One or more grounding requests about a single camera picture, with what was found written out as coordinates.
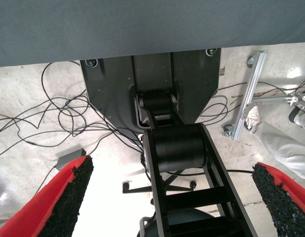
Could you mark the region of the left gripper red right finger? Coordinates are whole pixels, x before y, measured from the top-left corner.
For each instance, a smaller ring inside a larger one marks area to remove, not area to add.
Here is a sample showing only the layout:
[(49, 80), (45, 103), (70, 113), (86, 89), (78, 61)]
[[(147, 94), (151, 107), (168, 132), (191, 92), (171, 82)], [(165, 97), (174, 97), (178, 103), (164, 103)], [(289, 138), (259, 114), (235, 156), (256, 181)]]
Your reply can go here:
[(253, 181), (279, 237), (305, 237), (305, 188), (279, 169), (258, 162)]

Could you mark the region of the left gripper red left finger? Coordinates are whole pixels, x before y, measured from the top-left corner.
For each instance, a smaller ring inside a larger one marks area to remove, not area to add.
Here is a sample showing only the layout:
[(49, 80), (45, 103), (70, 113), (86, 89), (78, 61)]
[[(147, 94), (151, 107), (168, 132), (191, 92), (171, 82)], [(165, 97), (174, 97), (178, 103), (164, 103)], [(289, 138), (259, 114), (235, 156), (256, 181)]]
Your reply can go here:
[(0, 228), (0, 237), (70, 237), (91, 174), (90, 156), (69, 162)]

